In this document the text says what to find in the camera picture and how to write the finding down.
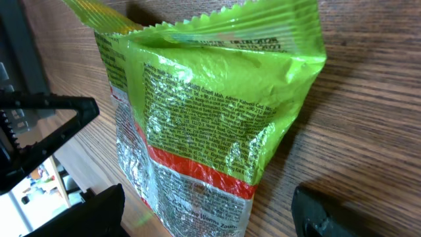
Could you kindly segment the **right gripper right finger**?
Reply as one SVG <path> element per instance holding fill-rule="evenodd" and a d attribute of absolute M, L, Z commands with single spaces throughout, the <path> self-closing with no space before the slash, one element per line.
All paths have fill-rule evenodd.
<path fill-rule="evenodd" d="M 381 236 L 385 222 L 358 213 L 318 190 L 295 188 L 291 214 L 298 237 Z"/>

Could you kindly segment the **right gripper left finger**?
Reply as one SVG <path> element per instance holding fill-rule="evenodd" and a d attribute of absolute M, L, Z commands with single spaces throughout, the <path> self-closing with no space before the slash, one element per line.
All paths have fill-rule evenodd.
<path fill-rule="evenodd" d="M 25 237 L 129 237 L 121 225 L 125 195 L 121 184 L 79 203 Z"/>

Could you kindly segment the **green snack bag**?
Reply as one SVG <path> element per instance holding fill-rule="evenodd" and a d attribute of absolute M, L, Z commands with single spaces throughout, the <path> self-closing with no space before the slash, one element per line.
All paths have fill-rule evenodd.
<path fill-rule="evenodd" d="M 315 0 L 246 1 L 141 26 L 69 1 L 93 29 L 121 169 L 173 236 L 243 236 L 255 190 L 326 62 Z"/>

